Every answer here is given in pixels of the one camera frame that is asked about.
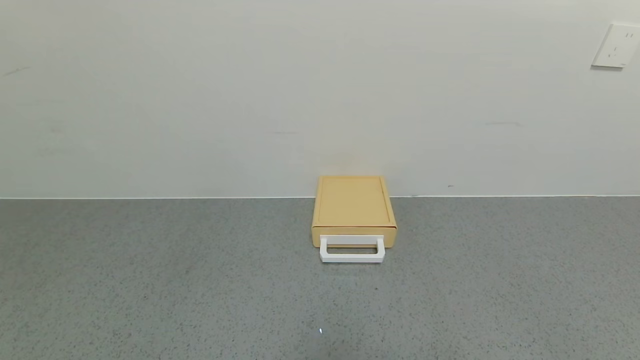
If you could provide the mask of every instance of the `box lid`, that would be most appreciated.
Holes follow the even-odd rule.
[[[381,176],[322,176],[313,226],[396,227]]]

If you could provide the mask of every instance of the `speckled floor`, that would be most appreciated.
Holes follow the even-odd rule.
[[[640,198],[392,202],[340,265],[312,199],[0,200],[0,359],[638,359]]]

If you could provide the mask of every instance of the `storage box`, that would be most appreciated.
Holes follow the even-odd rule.
[[[381,176],[323,176],[318,181],[311,228],[313,244],[321,247],[323,235],[378,235],[384,247],[396,241],[396,219],[385,180]],[[330,247],[377,247],[359,237],[343,237]]]

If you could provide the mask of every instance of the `yellow storage box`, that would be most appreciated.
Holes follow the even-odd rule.
[[[382,262],[396,242],[394,217],[381,176],[323,176],[311,235],[325,262]],[[329,254],[327,247],[377,247],[377,254]]]

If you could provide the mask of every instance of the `white wall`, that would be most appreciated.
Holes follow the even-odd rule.
[[[640,3],[4,0],[0,197],[637,195],[612,21]]]

